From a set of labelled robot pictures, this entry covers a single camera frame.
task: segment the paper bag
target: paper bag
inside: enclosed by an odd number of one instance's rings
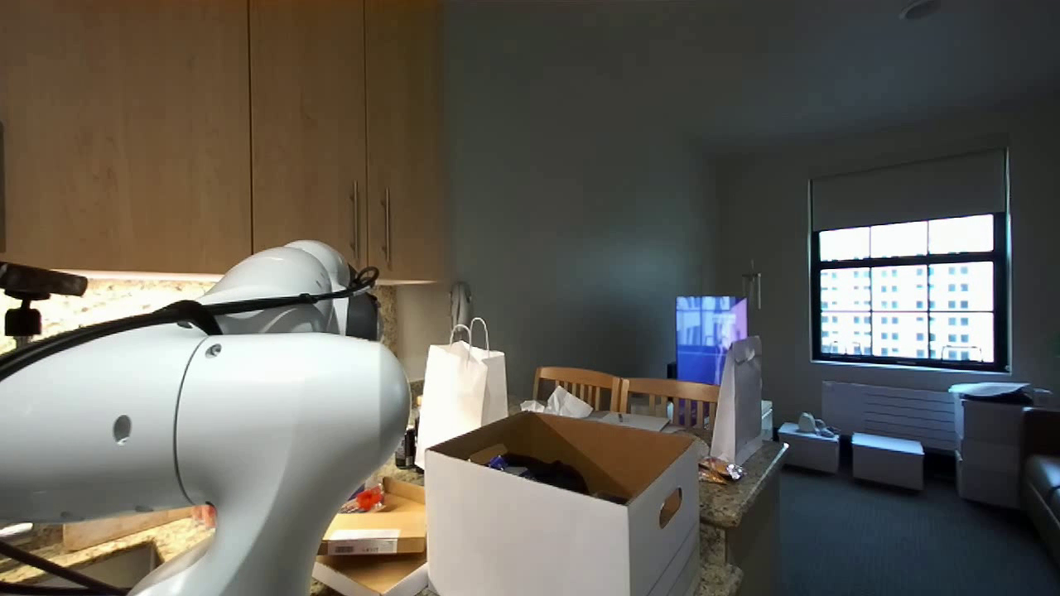
[[[758,337],[728,345],[715,403],[712,457],[747,465],[763,447]]]
[[[417,431],[417,468],[426,468],[426,451],[477,431],[490,420],[506,418],[506,363],[503,350],[490,347],[490,330],[483,318],[459,325],[450,345],[429,347],[420,431]]]

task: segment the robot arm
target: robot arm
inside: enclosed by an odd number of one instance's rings
[[[212,505],[215,538],[134,593],[301,596],[334,509],[406,433],[402,363],[353,335],[374,329],[353,287],[329,246],[294,243],[204,297],[212,330],[124,329],[24,359],[0,380],[0,453],[21,453],[0,465],[0,520]]]

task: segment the cabinet door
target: cabinet door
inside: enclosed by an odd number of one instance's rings
[[[361,0],[252,0],[257,250],[317,238],[364,261],[361,48]]]
[[[440,7],[369,0],[369,232],[390,283],[450,275],[440,178]]]
[[[248,253],[244,7],[5,0],[5,254],[225,269]]]

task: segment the wooden chair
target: wooden chair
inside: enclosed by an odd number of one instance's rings
[[[534,399],[544,402],[554,387],[585,399],[592,412],[621,412],[621,379],[592,369],[536,369]]]
[[[634,402],[646,402],[649,418],[673,418],[671,423],[705,433],[712,408],[720,403],[720,384],[677,380],[677,379],[622,379],[621,408],[634,413]]]

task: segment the ceiling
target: ceiling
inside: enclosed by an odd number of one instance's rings
[[[1060,93],[1060,0],[447,3],[536,28],[554,85],[611,91],[586,111],[666,113],[715,149]]]

